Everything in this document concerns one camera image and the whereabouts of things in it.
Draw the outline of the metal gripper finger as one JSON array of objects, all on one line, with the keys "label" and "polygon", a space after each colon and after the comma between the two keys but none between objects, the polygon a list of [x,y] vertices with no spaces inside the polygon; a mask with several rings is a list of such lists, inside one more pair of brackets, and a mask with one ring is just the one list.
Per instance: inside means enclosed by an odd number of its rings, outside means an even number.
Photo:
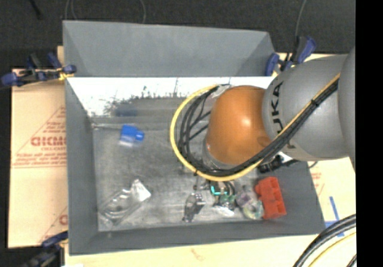
[{"label": "metal gripper finger", "polygon": [[201,193],[192,193],[186,199],[184,206],[184,222],[191,222],[195,215],[199,214],[206,202],[203,200]]}]

